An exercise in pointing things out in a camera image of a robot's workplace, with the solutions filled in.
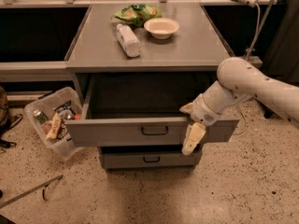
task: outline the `black drawer handle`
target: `black drawer handle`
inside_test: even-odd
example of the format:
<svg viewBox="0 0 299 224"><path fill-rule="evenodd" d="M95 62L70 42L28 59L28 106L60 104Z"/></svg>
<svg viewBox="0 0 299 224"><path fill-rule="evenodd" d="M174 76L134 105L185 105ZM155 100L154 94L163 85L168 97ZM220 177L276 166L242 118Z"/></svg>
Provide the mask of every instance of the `black drawer handle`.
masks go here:
<svg viewBox="0 0 299 224"><path fill-rule="evenodd" d="M156 157L156 159L150 159L149 160L149 157L146 158L146 157L143 157L143 162L159 162L160 161L160 157Z"/></svg>
<svg viewBox="0 0 299 224"><path fill-rule="evenodd" d="M166 135L169 132L168 126L164 127L164 130L161 133L151 133L151 132L146 132L146 128L141 127L141 132L143 135Z"/></svg>

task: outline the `floor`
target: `floor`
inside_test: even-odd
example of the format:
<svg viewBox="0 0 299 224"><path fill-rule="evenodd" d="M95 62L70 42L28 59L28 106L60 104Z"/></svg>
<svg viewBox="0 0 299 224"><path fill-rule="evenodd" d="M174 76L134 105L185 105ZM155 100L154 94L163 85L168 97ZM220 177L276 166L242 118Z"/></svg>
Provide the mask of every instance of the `floor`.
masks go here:
<svg viewBox="0 0 299 224"><path fill-rule="evenodd" d="M0 214L21 224L299 223L298 130L276 115L265 119L255 100L240 107L246 122L228 110L241 118L235 135L204 144L195 169L106 172L94 147L62 161L25 116L2 137L18 145L0 155L0 202L64 177L46 189L47 201L39 189Z"/></svg>

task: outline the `robotic arm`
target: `robotic arm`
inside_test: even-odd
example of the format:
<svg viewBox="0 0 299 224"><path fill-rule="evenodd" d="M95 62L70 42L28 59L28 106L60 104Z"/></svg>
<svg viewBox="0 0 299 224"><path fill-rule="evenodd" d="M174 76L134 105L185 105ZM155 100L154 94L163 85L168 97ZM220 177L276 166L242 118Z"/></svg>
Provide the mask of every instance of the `robotic arm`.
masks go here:
<svg viewBox="0 0 299 224"><path fill-rule="evenodd" d="M194 124L188 127L182 152L189 155L212 125L230 106L254 97L299 129L299 88L265 76L241 58L228 58L218 67L215 81L192 103L180 111L190 114Z"/></svg>

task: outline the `plastic bin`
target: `plastic bin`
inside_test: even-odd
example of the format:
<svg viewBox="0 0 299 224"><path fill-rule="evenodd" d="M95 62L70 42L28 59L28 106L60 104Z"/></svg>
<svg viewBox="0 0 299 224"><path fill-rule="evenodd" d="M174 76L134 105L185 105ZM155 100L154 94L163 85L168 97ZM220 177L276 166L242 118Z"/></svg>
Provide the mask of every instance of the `plastic bin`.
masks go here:
<svg viewBox="0 0 299 224"><path fill-rule="evenodd" d="M77 93L70 87L63 88L50 94L40 100L36 100L25 107L25 113L35 127L41 140L44 142L47 148L53 149L63 160L68 160L75 152L80 150L79 147L75 147L74 142L68 133L63 139L47 140L46 135L43 132L38 120L33 116L34 111L42 110L49 120L51 120L55 114L54 108L63 105L64 103L71 101L71 108L74 112L81 113L82 106L80 104Z"/></svg>

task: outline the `chip bag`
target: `chip bag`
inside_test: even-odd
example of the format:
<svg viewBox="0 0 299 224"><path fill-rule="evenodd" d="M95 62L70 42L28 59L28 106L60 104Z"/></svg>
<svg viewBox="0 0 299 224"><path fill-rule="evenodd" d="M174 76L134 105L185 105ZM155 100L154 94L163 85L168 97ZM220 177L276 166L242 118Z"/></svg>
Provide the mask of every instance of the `chip bag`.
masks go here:
<svg viewBox="0 0 299 224"><path fill-rule="evenodd" d="M113 14L114 18L128 21L136 27L142 27L144 22L153 18L161 18L162 12L157 7L145 4L133 4Z"/></svg>

